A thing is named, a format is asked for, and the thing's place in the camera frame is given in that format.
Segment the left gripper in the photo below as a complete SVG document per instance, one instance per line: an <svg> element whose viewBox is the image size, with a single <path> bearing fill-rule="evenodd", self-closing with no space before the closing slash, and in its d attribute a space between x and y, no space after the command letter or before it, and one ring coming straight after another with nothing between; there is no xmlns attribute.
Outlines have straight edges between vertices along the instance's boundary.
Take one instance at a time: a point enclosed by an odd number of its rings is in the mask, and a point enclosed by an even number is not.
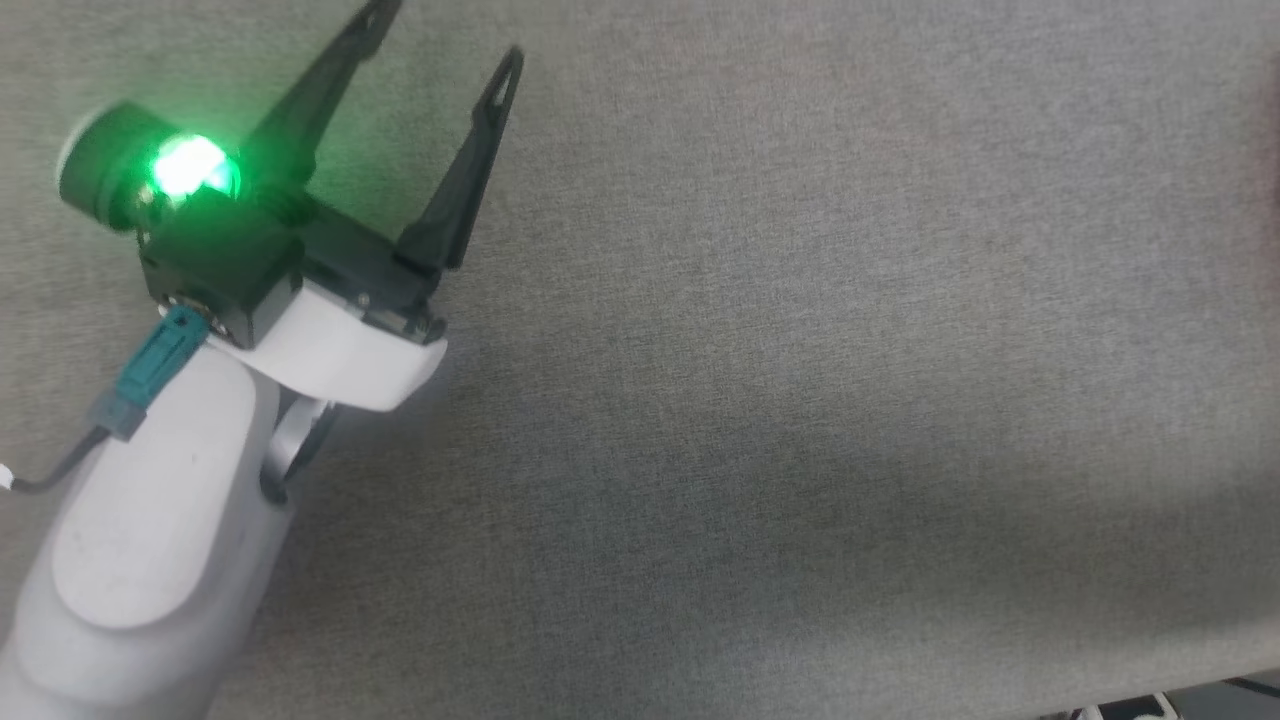
<svg viewBox="0 0 1280 720"><path fill-rule="evenodd" d="M237 149L119 102L69 137L58 167L64 202L134 237L161 310L195 314L216 348L297 395L376 413L440 361L445 323L430 297L465 259L524 69L509 47L435 193L392 242L307 183L401 6L366 3Z"/></svg>

